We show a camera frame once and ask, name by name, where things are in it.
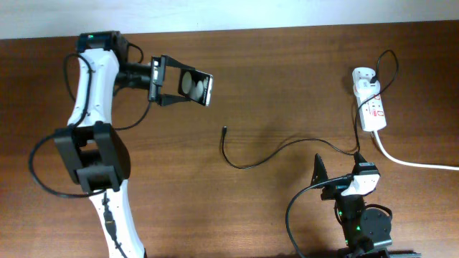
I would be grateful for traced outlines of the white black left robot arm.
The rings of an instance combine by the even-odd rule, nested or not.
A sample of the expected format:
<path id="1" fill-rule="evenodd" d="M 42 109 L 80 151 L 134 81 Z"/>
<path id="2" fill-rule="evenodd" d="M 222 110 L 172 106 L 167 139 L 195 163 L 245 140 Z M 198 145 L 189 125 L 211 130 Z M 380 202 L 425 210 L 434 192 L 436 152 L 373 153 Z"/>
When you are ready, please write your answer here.
<path id="1" fill-rule="evenodd" d="M 148 104 L 196 100 L 209 104 L 212 76 L 170 56 L 149 64 L 129 62 L 133 47 L 119 31 L 83 33 L 76 43 L 80 64 L 77 96 L 67 128 L 55 145 L 81 197 L 95 207 L 110 257 L 146 257 L 128 200 L 131 159 L 112 123 L 114 96 L 123 88 L 145 90 Z"/>

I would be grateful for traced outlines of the black smartphone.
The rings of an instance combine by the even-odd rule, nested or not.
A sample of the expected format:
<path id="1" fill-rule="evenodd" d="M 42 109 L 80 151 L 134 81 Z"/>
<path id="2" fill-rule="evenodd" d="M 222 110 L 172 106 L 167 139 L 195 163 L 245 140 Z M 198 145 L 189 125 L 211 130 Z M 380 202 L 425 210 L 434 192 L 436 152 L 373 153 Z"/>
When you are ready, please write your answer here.
<path id="1" fill-rule="evenodd" d="M 205 107 L 210 106 L 214 78 L 199 70 L 181 70 L 178 93 Z"/>

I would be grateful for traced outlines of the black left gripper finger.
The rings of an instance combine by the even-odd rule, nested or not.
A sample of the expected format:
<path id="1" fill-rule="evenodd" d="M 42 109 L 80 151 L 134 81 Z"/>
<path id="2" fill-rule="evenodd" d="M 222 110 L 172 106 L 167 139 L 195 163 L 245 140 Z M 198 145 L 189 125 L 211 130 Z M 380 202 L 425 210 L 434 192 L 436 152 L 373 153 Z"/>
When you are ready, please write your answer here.
<path id="1" fill-rule="evenodd" d="M 163 58 L 165 59 L 165 65 L 168 67 L 174 67 L 174 68 L 179 68 L 181 70 L 195 70 L 194 67 L 191 67 L 189 65 L 183 64 L 173 57 L 170 57 L 168 55 L 164 55 Z"/>
<path id="2" fill-rule="evenodd" d="M 184 97 L 180 95 L 160 94 L 158 96 L 158 104 L 161 107 L 173 105 L 179 102 L 189 102 L 189 101 L 191 101 L 189 97 Z"/>

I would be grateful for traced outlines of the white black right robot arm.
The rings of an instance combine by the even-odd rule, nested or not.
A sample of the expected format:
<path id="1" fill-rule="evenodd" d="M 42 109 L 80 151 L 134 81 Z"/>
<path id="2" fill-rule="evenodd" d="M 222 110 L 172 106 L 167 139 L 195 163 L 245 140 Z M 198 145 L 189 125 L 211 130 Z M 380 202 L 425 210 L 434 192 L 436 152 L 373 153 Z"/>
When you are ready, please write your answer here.
<path id="1" fill-rule="evenodd" d="M 329 178 L 321 157 L 316 154 L 311 186 L 322 190 L 323 201 L 335 201 L 335 217 L 346 242 L 346 247 L 337 251 L 339 257 L 385 257 L 387 247 L 392 244 L 392 211 L 364 200 L 376 189 L 380 172 L 359 153 L 354 155 L 354 162 L 351 173 Z"/>

